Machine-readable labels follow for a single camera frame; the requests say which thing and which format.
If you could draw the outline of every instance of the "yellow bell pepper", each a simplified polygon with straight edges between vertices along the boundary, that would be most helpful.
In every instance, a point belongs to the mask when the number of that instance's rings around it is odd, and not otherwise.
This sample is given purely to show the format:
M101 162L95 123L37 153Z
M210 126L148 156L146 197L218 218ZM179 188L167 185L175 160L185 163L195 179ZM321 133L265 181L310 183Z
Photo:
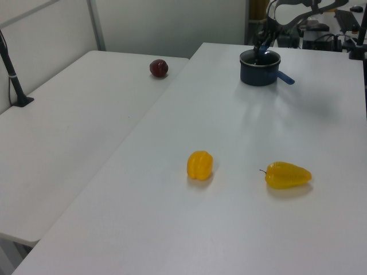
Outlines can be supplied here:
M265 173L265 181L270 187L275 189L299 186L307 183L312 178L311 173L306 169L286 162L270 164Z
M188 160L188 176L192 179L205 180L213 169L213 157L206 151L193 152Z

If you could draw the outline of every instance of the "tabletop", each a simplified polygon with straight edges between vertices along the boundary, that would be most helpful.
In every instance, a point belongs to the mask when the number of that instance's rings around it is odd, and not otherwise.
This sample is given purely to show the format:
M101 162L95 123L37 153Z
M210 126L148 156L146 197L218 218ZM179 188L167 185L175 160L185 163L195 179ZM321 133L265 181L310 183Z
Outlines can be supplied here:
M362 62L275 48L296 83L251 87L247 49L203 44L14 275L365 274ZM203 182L196 150L214 157ZM275 161L312 181L267 187Z
M164 58L163 79L150 63ZM33 246L187 59L89 52L0 116L0 237Z

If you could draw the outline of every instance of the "pot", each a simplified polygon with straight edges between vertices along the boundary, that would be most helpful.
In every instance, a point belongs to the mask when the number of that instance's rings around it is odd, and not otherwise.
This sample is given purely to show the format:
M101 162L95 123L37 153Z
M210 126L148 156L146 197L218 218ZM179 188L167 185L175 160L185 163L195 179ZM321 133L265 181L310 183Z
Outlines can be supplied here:
M278 78L292 85L294 80L279 70L280 55L267 50L257 57L253 50L247 50L240 55L241 81L251 86L266 86Z

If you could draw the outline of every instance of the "white wall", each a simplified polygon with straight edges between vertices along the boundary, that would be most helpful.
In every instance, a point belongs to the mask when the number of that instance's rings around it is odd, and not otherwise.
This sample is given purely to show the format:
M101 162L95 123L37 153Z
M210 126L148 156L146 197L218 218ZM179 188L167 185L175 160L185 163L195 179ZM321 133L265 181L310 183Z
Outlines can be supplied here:
M97 49L86 0L57 1L3 28L2 33L26 95ZM9 107L7 82L7 71L0 62L0 113Z
M92 0L108 51L190 58L203 42L243 44L247 0Z

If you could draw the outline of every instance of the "black stand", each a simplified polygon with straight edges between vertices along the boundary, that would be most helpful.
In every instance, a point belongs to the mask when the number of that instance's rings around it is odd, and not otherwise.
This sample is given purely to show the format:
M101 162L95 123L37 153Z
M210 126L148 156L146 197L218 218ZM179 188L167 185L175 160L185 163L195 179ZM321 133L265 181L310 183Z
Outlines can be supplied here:
M34 99L31 97L26 97L25 94L23 93L21 84L19 83L19 79L17 77L17 74L15 73L13 64L11 63L9 54L7 52L7 46L5 44L5 40L2 36L1 36L1 41L0 41L0 54L5 64L7 73L9 74L11 83L13 83L14 90L18 96L17 102L14 103L13 105L18 106L18 107L24 107L28 105L29 103L31 103Z
M353 60L364 60L366 47L363 46L366 36L367 30L367 4L365 6L365 11L363 14L362 24L360 27L360 33L358 35L357 44L353 46L352 50L349 53L349 59Z

